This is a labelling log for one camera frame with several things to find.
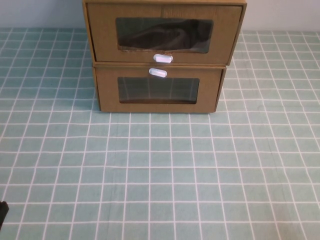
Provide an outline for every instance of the drawer front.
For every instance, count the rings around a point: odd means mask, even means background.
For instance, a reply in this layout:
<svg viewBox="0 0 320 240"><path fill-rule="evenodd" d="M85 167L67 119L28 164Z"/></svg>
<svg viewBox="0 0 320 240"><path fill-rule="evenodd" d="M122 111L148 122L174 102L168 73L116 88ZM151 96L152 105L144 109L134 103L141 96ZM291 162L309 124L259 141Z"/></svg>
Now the drawer front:
<svg viewBox="0 0 320 240"><path fill-rule="evenodd" d="M225 68L108 65L93 71L103 112L209 113Z"/></svg>
<svg viewBox="0 0 320 240"><path fill-rule="evenodd" d="M88 3L96 62L227 65L245 6Z"/></svg>

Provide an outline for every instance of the cardboard drawer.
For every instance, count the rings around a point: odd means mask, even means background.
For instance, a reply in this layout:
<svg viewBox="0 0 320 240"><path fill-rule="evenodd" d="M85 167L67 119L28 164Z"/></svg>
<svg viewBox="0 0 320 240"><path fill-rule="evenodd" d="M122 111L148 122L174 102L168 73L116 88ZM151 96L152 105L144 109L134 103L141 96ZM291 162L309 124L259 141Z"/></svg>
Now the cardboard drawer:
<svg viewBox="0 0 320 240"><path fill-rule="evenodd" d="M95 62L230 63L245 0L83 0Z"/></svg>
<svg viewBox="0 0 320 240"><path fill-rule="evenodd" d="M151 75L150 69L166 73ZM93 75L103 112L215 112L224 67L96 65Z"/></svg>

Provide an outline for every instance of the tiled floor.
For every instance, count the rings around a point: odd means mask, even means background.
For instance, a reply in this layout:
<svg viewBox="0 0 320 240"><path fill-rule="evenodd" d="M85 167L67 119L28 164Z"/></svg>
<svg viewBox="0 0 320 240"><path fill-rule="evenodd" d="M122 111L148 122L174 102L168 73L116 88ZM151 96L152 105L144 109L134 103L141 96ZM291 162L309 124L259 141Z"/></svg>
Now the tiled floor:
<svg viewBox="0 0 320 240"><path fill-rule="evenodd" d="M0 29L4 240L318 240L320 36L244 31L213 114L100 113L84 29Z"/></svg>

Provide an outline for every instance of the drawer window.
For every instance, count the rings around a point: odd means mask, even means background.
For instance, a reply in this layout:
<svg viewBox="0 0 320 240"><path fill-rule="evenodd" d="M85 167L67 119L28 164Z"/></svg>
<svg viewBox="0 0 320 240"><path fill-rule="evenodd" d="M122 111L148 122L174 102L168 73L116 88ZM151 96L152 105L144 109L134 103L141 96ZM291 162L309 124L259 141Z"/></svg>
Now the drawer window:
<svg viewBox="0 0 320 240"><path fill-rule="evenodd" d="M196 104L198 78L118 77L122 104Z"/></svg>
<svg viewBox="0 0 320 240"><path fill-rule="evenodd" d="M207 53L214 23L206 19L118 17L115 25L122 51Z"/></svg>

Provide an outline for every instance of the white drawer handle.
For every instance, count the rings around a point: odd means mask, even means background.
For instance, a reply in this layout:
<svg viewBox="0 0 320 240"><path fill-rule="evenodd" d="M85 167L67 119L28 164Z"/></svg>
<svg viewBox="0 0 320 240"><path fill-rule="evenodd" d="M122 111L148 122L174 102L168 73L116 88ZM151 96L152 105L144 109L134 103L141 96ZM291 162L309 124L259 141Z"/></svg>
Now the white drawer handle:
<svg viewBox="0 0 320 240"><path fill-rule="evenodd" d="M165 78L167 76L167 72L165 70L160 70L156 68L150 68L149 73L153 76L157 76L160 78Z"/></svg>
<svg viewBox="0 0 320 240"><path fill-rule="evenodd" d="M153 59L157 62L157 63L165 63L165 64L169 64L172 62L172 60L174 59L173 56L169 56L169 55L162 55L162 54L156 54L153 56Z"/></svg>

